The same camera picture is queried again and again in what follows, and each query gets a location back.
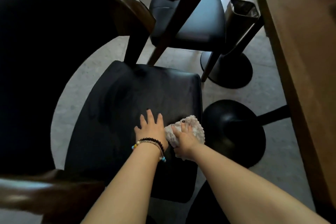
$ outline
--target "cloth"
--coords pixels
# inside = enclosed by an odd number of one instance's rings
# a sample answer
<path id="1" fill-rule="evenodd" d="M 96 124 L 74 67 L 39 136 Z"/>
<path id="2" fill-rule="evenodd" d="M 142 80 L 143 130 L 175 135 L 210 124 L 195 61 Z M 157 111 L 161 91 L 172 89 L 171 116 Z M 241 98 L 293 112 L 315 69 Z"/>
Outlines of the cloth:
<path id="1" fill-rule="evenodd" d="M 173 130 L 171 126 L 174 126 L 177 130 L 181 131 L 181 123 L 184 121 L 185 125 L 191 125 L 192 131 L 194 133 L 194 136 L 197 138 L 197 140 L 201 143 L 205 143 L 205 136 L 204 136 L 204 129 L 200 125 L 199 121 L 194 115 L 188 116 L 187 118 L 184 118 L 175 124 L 170 124 L 169 126 L 165 127 L 166 132 L 166 140 L 173 146 L 173 148 L 178 147 L 180 145 L 180 142 L 178 138 L 174 135 Z"/>

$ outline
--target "person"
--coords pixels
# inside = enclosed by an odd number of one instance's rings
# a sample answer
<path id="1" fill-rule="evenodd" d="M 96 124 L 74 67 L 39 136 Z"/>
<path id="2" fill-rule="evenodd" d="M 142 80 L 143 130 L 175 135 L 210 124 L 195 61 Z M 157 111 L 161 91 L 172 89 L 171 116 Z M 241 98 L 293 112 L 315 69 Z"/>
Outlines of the person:
<path id="1" fill-rule="evenodd" d="M 147 121 L 141 115 L 140 124 L 141 128 L 134 128 L 136 141 L 154 138 L 164 150 L 168 148 L 161 114 L 155 123 L 151 110 L 147 110 Z M 182 123 L 181 132 L 172 129 L 180 142 L 175 153 L 197 163 L 231 224 L 329 223 L 274 184 L 200 144 L 190 126 Z M 139 144 L 82 224 L 144 224 L 160 154 L 155 144 Z"/>

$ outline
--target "wooden tabletop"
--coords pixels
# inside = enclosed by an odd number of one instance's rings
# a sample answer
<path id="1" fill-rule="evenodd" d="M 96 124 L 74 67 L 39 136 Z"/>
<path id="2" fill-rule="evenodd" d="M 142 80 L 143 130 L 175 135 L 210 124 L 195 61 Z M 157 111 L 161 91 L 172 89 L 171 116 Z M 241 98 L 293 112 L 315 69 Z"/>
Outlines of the wooden tabletop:
<path id="1" fill-rule="evenodd" d="M 317 211 L 336 208 L 336 0 L 258 0 Z"/>

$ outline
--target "bracelet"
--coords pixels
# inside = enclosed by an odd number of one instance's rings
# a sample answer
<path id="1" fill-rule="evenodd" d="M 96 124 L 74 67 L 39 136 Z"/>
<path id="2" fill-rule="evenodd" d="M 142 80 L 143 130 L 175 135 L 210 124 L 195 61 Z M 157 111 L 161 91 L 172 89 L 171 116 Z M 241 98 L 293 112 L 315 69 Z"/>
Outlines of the bracelet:
<path id="1" fill-rule="evenodd" d="M 143 139 L 137 141 L 136 144 L 132 146 L 132 150 L 134 150 L 141 143 L 152 143 L 152 144 L 156 145 L 161 152 L 161 157 L 159 157 L 159 161 L 161 160 L 163 162 L 166 162 L 166 158 L 163 155 L 163 150 L 162 150 L 163 146 L 162 146 L 160 141 L 155 140 L 154 138 L 143 138 Z"/>

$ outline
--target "gray tile floor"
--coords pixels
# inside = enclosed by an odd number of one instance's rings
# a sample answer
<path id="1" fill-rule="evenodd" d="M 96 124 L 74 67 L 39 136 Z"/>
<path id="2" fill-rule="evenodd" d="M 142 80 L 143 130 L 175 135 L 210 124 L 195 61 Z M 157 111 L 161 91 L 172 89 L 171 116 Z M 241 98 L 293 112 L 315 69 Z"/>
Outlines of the gray tile floor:
<path id="1" fill-rule="evenodd" d="M 141 0 L 149 5 L 150 0 Z M 224 7 L 229 0 L 222 0 Z M 69 139 L 86 97 L 104 70 L 114 60 L 123 60 L 128 37 L 118 37 L 89 57 L 68 82 L 55 110 L 51 128 L 51 147 L 57 168 L 63 168 Z M 147 42 L 138 63 L 146 63 L 154 46 Z M 278 70 L 268 38 L 263 29 L 244 53 L 253 66 L 252 81 L 244 88 L 229 90 L 207 80 L 202 86 L 204 109 L 220 99 L 233 99 L 248 106 L 257 115 L 286 104 Z M 168 48 L 157 65 L 202 74 L 201 52 Z M 264 127 L 267 145 L 262 160 L 251 170 L 314 209 L 299 148 L 290 119 Z M 205 178 L 198 172 L 195 192 L 190 202 L 180 204 L 152 198 L 149 215 L 158 224 L 184 223 L 188 210 Z M 0 223 L 40 223 L 41 216 L 17 211 L 0 211 Z"/>

